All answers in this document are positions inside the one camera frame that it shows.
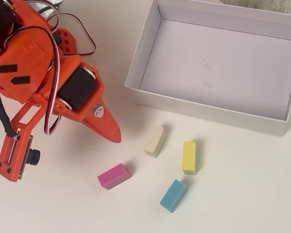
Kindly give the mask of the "orange gripper, black servo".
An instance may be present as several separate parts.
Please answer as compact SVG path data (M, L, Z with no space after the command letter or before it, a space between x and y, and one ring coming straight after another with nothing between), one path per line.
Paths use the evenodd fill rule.
M120 128L102 100L103 91L98 70L82 62L57 92L53 112L119 143Z

